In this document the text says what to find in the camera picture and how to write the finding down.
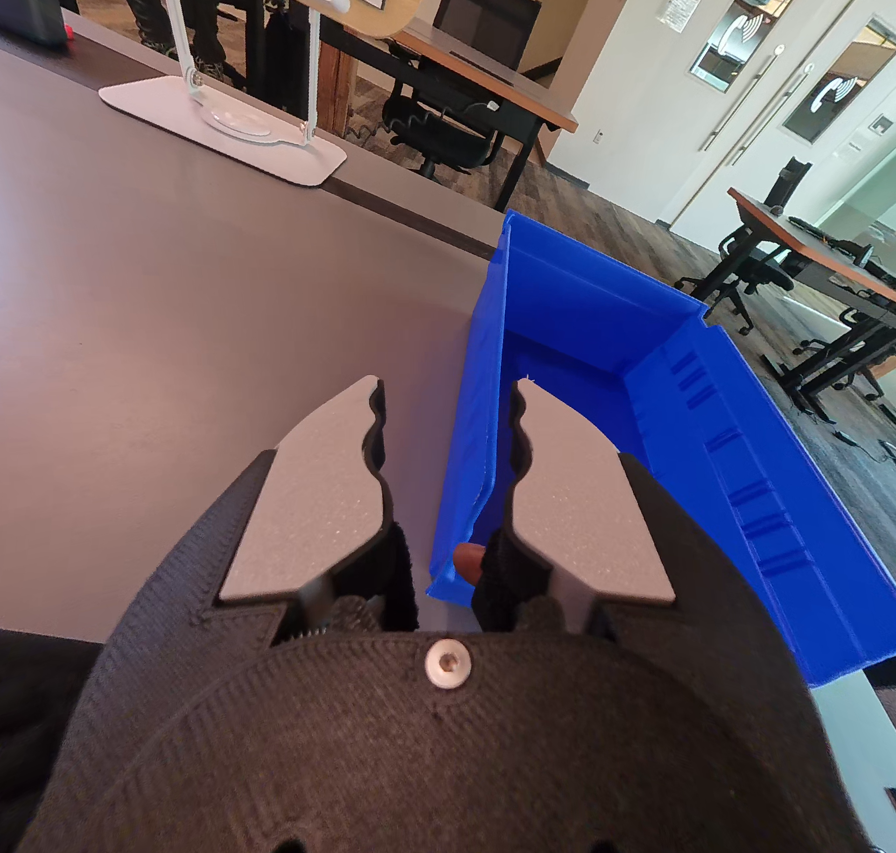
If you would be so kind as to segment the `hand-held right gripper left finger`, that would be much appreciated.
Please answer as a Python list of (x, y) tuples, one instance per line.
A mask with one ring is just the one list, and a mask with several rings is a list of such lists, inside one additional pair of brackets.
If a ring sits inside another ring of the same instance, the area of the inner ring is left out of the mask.
[(344, 596), (379, 617), (394, 574), (385, 463), (385, 384), (361, 377), (279, 442), (218, 592), (227, 606), (297, 606), (322, 629)]

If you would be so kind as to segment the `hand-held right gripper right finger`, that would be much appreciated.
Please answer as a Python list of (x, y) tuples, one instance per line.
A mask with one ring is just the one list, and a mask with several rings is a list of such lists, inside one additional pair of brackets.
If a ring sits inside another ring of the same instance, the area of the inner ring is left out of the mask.
[(671, 607), (676, 593), (616, 446), (531, 379), (513, 384), (511, 403), (504, 533), (515, 593), (556, 602), (576, 634), (606, 602)]

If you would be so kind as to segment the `blue plastic bin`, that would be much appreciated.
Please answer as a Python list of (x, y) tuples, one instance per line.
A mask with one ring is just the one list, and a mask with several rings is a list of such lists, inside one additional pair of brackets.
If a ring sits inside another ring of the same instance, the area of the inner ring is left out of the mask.
[(894, 655), (894, 581), (706, 308), (507, 212), (472, 315), (427, 594), (468, 607), (455, 545), (487, 543), (510, 467), (511, 385), (565, 402), (634, 455), (767, 607), (806, 682)]

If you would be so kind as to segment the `black office chair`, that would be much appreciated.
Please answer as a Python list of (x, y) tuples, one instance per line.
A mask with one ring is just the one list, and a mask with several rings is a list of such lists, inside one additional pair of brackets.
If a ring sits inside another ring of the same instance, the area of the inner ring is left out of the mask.
[(541, 8), (539, 0), (441, 0), (433, 27), (516, 71)]
[(801, 162), (792, 157), (778, 173), (777, 179), (763, 200), (763, 205), (777, 215), (782, 214), (784, 207), (811, 168), (811, 162)]
[(713, 294), (707, 315), (711, 314), (722, 303), (729, 302), (734, 316), (742, 319), (743, 326), (738, 329), (741, 336), (748, 336), (755, 329), (744, 298), (756, 294), (759, 287), (773, 285), (784, 291), (791, 291), (794, 283), (790, 276), (780, 267), (777, 257), (786, 254), (790, 249), (786, 245), (776, 245), (770, 251), (762, 251), (760, 243), (771, 242), (771, 239), (758, 232), (756, 228), (742, 225), (728, 234), (718, 246), (720, 264), (717, 284), (712, 289), (705, 289), (704, 296), (698, 295), (699, 289), (709, 284), (710, 276), (705, 278), (681, 277), (673, 287), (683, 290), (691, 285), (689, 295), (701, 301), (708, 301)]
[(437, 115), (400, 93), (387, 98), (382, 119), (393, 145), (404, 144), (421, 154), (423, 163), (417, 173), (429, 180), (435, 180), (435, 170), (440, 165), (464, 175), (490, 165), (505, 139), (503, 133), (483, 136), (454, 125), (443, 114)]

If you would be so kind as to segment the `person's black trousers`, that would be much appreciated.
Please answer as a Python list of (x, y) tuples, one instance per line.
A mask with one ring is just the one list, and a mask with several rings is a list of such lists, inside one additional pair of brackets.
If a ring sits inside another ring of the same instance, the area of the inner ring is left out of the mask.
[(1, 631), (1, 850), (15, 851), (49, 782), (101, 643)]

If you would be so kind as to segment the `white document stand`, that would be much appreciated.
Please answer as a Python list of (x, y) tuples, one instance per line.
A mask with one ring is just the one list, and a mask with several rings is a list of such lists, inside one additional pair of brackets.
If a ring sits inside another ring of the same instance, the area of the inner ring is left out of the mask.
[(182, 80), (165, 75), (107, 86), (98, 95), (111, 108), (268, 175), (298, 187), (319, 187), (347, 154), (316, 132), (321, 15), (315, 8), (345, 14), (351, 2), (300, 1), (308, 5), (310, 31), (308, 119), (298, 125), (207, 83), (189, 49), (181, 0), (167, 2)]

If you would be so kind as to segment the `white door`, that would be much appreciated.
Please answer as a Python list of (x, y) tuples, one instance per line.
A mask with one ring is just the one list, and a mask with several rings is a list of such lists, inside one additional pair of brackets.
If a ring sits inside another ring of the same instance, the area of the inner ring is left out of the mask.
[(734, 141), (689, 199), (670, 217), (670, 230), (711, 246), (736, 223), (728, 191), (762, 200), (791, 160), (808, 163), (794, 196), (797, 214), (816, 218), (842, 188), (860, 155), (837, 156), (855, 139), (859, 151), (894, 88), (894, 0), (835, 0), (832, 18), (798, 39), (799, 64), (773, 82), (770, 99)]
[(660, 221), (689, 199), (700, 181), (719, 162), (723, 146), (744, 131), (770, 99), (773, 82), (799, 64), (798, 39), (818, 21), (832, 18), (835, 0), (735, 0), (694, 61), (693, 75), (726, 96), (721, 115), (699, 141), (698, 162), (683, 192), (660, 214)]

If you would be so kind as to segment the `dark grey case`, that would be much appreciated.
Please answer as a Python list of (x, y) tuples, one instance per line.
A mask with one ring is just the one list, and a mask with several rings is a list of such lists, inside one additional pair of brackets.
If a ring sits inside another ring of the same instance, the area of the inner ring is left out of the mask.
[(59, 0), (1, 0), (1, 28), (50, 48), (68, 41)]

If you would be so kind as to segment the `paper wall notice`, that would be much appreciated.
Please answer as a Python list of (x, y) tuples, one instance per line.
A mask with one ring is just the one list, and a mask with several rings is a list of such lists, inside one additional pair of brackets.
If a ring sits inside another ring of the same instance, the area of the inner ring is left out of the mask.
[(656, 19), (667, 29), (681, 34), (700, 6), (701, 0), (666, 0)]

